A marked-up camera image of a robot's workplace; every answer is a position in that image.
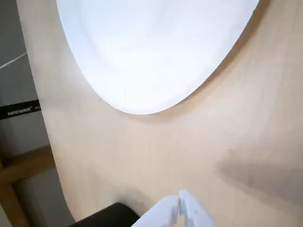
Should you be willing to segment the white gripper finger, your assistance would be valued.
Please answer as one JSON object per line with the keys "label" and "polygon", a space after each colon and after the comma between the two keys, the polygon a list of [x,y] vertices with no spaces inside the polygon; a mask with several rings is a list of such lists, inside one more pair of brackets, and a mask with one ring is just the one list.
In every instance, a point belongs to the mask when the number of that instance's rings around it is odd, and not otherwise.
{"label": "white gripper finger", "polygon": [[187,190],[179,191],[179,213],[184,217],[186,227],[215,227],[208,212]]}
{"label": "white gripper finger", "polygon": [[178,221],[179,197],[166,196],[144,213],[135,227],[173,227]]}

